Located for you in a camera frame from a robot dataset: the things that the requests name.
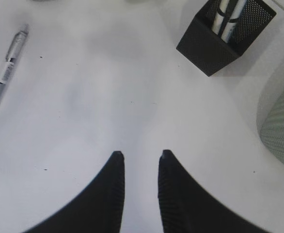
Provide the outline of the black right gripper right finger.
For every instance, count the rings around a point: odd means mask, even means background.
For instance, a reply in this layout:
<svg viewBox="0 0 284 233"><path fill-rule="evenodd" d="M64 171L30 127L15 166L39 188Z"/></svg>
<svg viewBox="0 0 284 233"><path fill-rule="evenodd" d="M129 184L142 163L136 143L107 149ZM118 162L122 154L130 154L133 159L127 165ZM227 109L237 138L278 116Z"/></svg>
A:
<svg viewBox="0 0 284 233"><path fill-rule="evenodd" d="M204 190L171 150L159 159L158 202L165 233L266 232Z"/></svg>

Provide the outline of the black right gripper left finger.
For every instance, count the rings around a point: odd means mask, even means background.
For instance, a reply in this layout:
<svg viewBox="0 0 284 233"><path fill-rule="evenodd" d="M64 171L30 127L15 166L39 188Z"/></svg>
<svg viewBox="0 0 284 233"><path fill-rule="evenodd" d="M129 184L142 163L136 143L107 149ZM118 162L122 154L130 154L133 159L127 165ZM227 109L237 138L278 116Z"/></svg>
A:
<svg viewBox="0 0 284 233"><path fill-rule="evenodd" d="M96 177L65 207L30 233L118 233L125 200L125 163L114 151Z"/></svg>

